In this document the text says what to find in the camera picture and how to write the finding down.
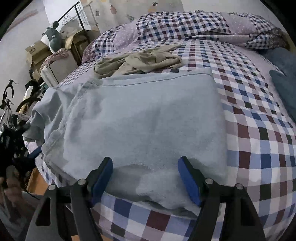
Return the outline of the person's left hand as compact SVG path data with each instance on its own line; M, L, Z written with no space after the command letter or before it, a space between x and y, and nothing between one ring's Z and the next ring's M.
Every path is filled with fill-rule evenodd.
M1 205L4 205L4 198L6 197L14 207L20 208L25 204L25 200L18 180L19 172L13 167L9 167L9 170L12 171L9 178L4 180L4 177L1 177Z

